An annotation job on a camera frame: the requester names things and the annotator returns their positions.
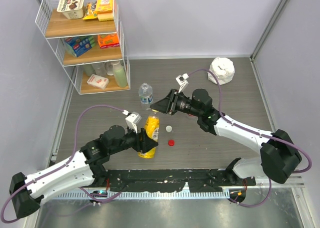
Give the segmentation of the yellow juice bottle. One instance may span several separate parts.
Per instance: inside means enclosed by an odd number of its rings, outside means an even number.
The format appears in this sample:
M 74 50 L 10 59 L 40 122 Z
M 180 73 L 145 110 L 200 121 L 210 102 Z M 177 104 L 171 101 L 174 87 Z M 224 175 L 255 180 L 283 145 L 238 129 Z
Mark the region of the yellow juice bottle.
M 156 110 L 152 110 L 150 115 L 148 116 L 144 128 L 149 138 L 158 142 L 159 138 L 159 128 L 160 128 L 160 118 L 159 114 Z M 138 156 L 141 158 L 151 159 L 154 158 L 156 153 L 156 148 L 152 148 L 150 151 L 146 153 L 138 153 Z

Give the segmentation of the white bottle cap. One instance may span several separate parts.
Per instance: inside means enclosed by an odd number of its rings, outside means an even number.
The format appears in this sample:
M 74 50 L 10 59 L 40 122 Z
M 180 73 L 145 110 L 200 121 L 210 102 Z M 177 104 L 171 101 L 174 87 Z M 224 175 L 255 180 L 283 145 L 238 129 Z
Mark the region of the white bottle cap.
M 167 132 L 172 132 L 173 130 L 173 128 L 170 125 L 168 125 L 165 129 Z

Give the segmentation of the clear bottle blue white label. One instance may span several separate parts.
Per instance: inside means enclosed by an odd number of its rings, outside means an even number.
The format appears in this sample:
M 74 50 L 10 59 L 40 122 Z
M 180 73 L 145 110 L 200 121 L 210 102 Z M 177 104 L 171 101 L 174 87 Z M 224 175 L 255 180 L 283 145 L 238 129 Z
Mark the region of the clear bottle blue white label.
M 148 83 L 143 83 L 139 87 L 138 95 L 143 109 L 148 110 L 153 102 L 153 88 Z

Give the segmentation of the red bottle cap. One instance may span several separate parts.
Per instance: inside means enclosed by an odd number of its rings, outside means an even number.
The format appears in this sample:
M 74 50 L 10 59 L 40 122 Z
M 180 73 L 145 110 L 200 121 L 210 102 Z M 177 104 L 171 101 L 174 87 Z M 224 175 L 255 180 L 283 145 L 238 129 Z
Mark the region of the red bottle cap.
M 169 145 L 169 146 L 174 146 L 174 145 L 175 145 L 175 141 L 172 140 L 172 139 L 169 140 L 169 141 L 168 141 L 168 145 Z

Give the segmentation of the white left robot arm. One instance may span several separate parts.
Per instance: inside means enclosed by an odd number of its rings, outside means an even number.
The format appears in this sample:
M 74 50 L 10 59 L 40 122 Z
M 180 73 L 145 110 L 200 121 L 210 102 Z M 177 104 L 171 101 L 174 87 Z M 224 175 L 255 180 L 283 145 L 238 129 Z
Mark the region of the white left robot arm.
M 50 199 L 71 189 L 103 186 L 107 181 L 103 164 L 111 155 L 129 148 L 148 152 L 157 145 L 144 128 L 136 132 L 114 125 L 69 158 L 45 170 L 30 175 L 15 174 L 9 193 L 16 217 L 20 219 L 33 214 Z

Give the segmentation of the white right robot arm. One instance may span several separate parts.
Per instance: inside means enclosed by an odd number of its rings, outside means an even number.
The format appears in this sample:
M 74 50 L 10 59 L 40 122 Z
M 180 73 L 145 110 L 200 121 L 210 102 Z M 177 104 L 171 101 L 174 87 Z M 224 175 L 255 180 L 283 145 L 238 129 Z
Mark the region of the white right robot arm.
M 150 107 L 164 114 L 174 115 L 180 111 L 195 116 L 204 132 L 229 138 L 258 153 L 256 158 L 236 158 L 228 166 L 225 177 L 229 184 L 238 185 L 250 176 L 267 176 L 284 184 L 302 160 L 298 150 L 292 147 L 290 136 L 280 129 L 270 132 L 236 124 L 214 108 L 212 102 L 205 89 L 194 90 L 191 97 L 172 89 L 165 98 Z

